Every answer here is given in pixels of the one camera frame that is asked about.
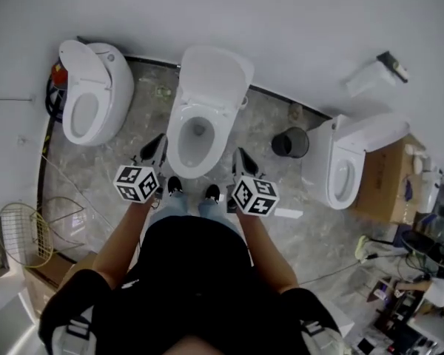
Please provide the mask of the person's left forearm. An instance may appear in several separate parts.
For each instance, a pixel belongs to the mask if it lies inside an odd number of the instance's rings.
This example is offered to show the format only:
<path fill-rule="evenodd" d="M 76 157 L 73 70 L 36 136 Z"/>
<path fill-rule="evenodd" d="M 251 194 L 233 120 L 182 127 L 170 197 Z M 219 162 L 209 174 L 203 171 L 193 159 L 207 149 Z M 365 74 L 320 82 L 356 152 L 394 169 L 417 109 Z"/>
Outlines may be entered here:
<path fill-rule="evenodd" d="M 102 276 L 111 289 L 116 288 L 128 272 L 153 202 L 154 197 L 146 203 L 131 203 L 94 260 L 93 271 Z"/>

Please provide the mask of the white egg-shaped toilet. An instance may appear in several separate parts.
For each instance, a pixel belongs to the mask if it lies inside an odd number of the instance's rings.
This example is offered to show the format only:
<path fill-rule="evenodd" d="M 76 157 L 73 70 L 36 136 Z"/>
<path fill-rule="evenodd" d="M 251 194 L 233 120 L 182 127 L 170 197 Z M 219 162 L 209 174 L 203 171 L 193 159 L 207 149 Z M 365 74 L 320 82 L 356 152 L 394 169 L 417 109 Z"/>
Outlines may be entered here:
<path fill-rule="evenodd" d="M 127 60 L 111 44 L 66 40 L 58 49 L 67 71 L 62 128 L 80 146 L 110 141 L 121 129 L 134 93 Z"/>

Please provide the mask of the large brown cardboard box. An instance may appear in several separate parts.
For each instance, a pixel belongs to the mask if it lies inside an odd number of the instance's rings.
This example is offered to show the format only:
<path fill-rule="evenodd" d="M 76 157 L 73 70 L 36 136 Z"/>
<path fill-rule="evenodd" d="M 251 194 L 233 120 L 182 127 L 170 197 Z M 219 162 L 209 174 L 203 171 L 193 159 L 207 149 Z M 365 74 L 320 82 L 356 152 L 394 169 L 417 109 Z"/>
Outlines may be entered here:
<path fill-rule="evenodd" d="M 414 174 L 413 157 L 405 145 L 425 149 L 413 136 L 389 144 L 366 155 L 360 188 L 349 210 L 381 223 L 412 225 L 421 196 L 422 178 Z M 413 188 L 413 198 L 405 201 L 405 178 Z"/>

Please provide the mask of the red round object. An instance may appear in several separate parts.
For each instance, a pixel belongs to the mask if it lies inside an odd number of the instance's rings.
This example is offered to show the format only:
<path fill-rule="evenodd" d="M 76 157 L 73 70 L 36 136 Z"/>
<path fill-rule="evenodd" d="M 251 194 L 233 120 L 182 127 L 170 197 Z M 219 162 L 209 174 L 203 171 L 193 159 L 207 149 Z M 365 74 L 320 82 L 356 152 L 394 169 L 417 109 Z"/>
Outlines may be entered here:
<path fill-rule="evenodd" d="M 57 88 L 67 87 L 68 73 L 60 61 L 57 61 L 51 68 L 51 80 Z"/>

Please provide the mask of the neon yellow object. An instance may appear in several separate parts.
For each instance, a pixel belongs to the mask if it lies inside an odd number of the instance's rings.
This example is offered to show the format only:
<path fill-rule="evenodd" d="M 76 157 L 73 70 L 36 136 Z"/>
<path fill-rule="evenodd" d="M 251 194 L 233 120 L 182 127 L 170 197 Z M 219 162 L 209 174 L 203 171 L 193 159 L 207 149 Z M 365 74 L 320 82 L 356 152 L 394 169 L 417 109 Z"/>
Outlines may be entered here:
<path fill-rule="evenodd" d="M 370 238 L 366 235 L 362 235 L 358 242 L 356 249 L 354 251 L 354 257 L 359 263 L 364 263 L 367 261 L 367 258 L 369 255 L 371 255 L 370 252 Z"/>

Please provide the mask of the white toilet paper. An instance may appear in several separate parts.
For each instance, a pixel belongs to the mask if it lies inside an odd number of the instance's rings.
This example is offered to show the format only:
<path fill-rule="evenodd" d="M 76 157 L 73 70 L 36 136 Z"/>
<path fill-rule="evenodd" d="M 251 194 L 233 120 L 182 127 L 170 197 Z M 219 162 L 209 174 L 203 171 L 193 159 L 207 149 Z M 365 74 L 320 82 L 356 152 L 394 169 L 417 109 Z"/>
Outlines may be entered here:
<path fill-rule="evenodd" d="M 346 90 L 351 97 L 377 86 L 396 85 L 393 74 L 380 61 L 373 61 L 359 69 L 345 81 Z"/>

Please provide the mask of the person's blue jeans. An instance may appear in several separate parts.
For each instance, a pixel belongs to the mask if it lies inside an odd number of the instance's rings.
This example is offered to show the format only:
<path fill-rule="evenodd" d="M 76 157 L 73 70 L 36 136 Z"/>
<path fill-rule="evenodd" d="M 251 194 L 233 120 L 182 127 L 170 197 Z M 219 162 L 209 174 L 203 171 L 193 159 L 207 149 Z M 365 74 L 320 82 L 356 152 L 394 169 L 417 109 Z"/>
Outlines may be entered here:
<path fill-rule="evenodd" d="M 236 234 L 240 234 L 238 228 L 231 223 L 213 198 L 205 198 L 198 205 L 199 215 L 202 218 L 213 220 L 230 228 Z M 170 216 L 187 216 L 189 214 L 187 196 L 183 192 L 175 192 L 171 195 L 167 204 L 149 219 L 148 226 Z"/>

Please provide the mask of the white glossy appliance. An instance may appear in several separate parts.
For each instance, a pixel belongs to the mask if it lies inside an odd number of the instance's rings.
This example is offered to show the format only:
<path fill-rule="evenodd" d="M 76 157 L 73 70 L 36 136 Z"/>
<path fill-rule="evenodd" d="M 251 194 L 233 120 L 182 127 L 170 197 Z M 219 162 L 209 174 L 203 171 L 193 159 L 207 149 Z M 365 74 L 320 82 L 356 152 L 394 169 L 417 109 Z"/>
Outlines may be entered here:
<path fill-rule="evenodd" d="M 24 288 L 0 309 L 0 355 L 46 355 L 39 319 Z"/>

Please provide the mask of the person's black t-shirt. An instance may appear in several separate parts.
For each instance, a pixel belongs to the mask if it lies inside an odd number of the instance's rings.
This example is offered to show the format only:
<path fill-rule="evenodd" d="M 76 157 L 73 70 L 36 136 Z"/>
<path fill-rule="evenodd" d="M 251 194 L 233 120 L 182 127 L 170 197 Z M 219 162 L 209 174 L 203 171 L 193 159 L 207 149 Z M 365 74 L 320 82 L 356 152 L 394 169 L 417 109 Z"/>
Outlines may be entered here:
<path fill-rule="evenodd" d="M 58 330 L 86 310 L 95 355 L 163 355 L 187 336 L 224 355 L 308 355 L 305 324 L 337 330 L 312 292 L 277 292 L 252 267 L 239 234 L 194 216 L 152 224 L 116 288 L 92 270 L 73 275 L 41 315 L 38 335 L 49 354 Z"/>

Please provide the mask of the white elongated toilet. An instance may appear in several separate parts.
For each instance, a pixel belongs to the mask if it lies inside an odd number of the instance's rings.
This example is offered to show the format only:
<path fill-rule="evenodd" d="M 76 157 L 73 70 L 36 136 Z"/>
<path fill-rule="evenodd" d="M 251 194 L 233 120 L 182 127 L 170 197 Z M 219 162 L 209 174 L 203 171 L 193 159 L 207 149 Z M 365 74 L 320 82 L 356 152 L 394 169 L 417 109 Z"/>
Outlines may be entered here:
<path fill-rule="evenodd" d="M 391 113 L 361 120 L 338 115 L 310 129 L 301 166 L 309 195 L 332 209 L 347 209 L 359 191 L 366 155 L 409 132 L 409 123 Z"/>

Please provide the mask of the white plastic fitting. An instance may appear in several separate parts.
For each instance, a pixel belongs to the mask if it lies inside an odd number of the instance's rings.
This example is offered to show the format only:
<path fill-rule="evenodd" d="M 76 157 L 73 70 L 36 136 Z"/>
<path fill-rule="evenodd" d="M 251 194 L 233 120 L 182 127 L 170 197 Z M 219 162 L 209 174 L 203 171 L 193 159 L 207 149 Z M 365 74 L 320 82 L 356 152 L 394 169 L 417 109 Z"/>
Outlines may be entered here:
<path fill-rule="evenodd" d="M 423 161 L 428 157 L 426 151 L 412 144 L 406 144 L 405 152 L 413 157 L 414 174 L 420 175 L 423 172 Z"/>

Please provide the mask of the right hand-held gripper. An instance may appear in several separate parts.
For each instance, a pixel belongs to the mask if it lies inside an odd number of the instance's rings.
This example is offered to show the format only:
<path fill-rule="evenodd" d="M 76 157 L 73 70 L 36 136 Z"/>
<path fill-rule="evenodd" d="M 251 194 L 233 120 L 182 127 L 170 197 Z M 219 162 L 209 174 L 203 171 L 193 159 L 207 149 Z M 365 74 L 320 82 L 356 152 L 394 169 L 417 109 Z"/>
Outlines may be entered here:
<path fill-rule="evenodd" d="M 280 195 L 275 183 L 247 176 L 258 172 L 255 160 L 244 148 L 237 147 L 232 155 L 232 175 L 239 178 L 229 196 L 244 214 L 266 217 L 278 204 Z"/>

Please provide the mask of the white small appliance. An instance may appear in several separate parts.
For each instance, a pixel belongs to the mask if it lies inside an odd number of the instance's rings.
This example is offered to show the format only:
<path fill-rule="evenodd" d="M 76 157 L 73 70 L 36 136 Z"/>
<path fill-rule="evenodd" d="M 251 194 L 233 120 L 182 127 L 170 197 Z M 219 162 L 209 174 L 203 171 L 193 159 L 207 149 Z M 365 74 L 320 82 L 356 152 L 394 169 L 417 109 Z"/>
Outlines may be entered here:
<path fill-rule="evenodd" d="M 417 211 L 421 214 L 430 214 L 437 202 L 437 196 L 443 180 L 443 171 L 435 169 L 422 174 L 421 196 Z"/>

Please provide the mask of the person's right forearm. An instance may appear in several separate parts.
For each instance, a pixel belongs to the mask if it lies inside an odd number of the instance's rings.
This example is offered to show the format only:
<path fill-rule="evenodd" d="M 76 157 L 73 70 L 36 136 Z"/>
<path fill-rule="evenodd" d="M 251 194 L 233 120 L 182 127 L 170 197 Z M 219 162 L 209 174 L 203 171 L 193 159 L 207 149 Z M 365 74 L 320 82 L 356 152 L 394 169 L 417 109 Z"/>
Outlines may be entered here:
<path fill-rule="evenodd" d="M 244 214 L 240 209 L 237 209 L 236 215 L 252 262 L 264 281 L 280 294 L 298 288 L 292 267 L 278 251 L 260 218 Z"/>

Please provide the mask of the black mesh wastebasket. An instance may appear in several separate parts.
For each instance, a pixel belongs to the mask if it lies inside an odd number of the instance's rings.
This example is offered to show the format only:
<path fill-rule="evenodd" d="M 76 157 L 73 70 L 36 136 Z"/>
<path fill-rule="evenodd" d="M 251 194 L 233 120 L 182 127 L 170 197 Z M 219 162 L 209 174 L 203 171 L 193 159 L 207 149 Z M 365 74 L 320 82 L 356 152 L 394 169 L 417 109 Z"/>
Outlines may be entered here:
<path fill-rule="evenodd" d="M 290 127 L 273 137 L 272 151 L 280 157 L 302 158 L 309 151 L 309 137 L 300 127 Z"/>

